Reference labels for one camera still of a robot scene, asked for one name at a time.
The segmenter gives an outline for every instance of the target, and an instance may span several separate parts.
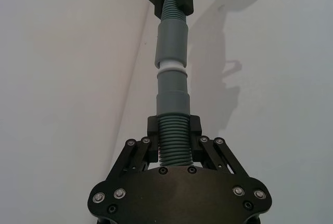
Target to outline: flexible hose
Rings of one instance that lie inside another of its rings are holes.
[[[161,21],[170,19],[186,22],[185,14],[177,7],[177,0],[165,0],[164,2]],[[158,121],[161,166],[192,165],[189,116],[173,113],[159,116]]]

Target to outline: bolt head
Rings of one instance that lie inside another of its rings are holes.
[[[126,191],[124,189],[115,190],[113,196],[116,199],[122,199],[126,195]]]
[[[201,142],[207,142],[207,141],[208,141],[208,138],[207,138],[207,137],[201,137],[201,138],[200,138],[200,141],[201,141]]]
[[[221,138],[218,138],[215,140],[215,143],[217,144],[223,144],[223,140]]]
[[[193,166],[189,167],[187,169],[187,171],[190,173],[190,174],[195,174],[197,172],[197,169]]]
[[[257,197],[258,199],[261,199],[261,200],[266,198],[266,194],[261,190],[255,190],[254,195],[255,195],[255,197]]]
[[[93,202],[94,203],[101,203],[104,201],[105,195],[103,193],[97,193],[93,197]]]
[[[244,206],[244,208],[245,208],[246,210],[248,210],[248,211],[253,210],[253,204],[252,204],[251,202],[249,202],[249,201],[245,201],[245,202],[243,203],[243,206]]]
[[[142,140],[142,142],[143,142],[143,143],[150,143],[150,139],[149,139],[149,138],[144,138],[144,139]]]
[[[243,196],[245,194],[244,189],[242,189],[241,187],[234,187],[233,192],[237,196]]]
[[[161,175],[165,175],[166,173],[168,173],[168,169],[165,168],[165,167],[160,167],[158,172],[161,174]]]
[[[129,145],[129,146],[133,146],[134,144],[135,144],[135,141],[133,141],[133,140],[130,140],[127,142],[127,145]]]
[[[112,204],[111,206],[109,206],[109,213],[114,214],[115,212],[117,212],[117,205]]]

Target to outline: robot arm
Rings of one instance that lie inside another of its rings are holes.
[[[89,211],[98,224],[259,224],[272,205],[268,189],[248,176],[224,139],[203,136],[200,118],[190,114],[186,15],[193,0],[150,1],[161,18],[157,115],[148,118],[147,137],[126,141],[92,189]]]

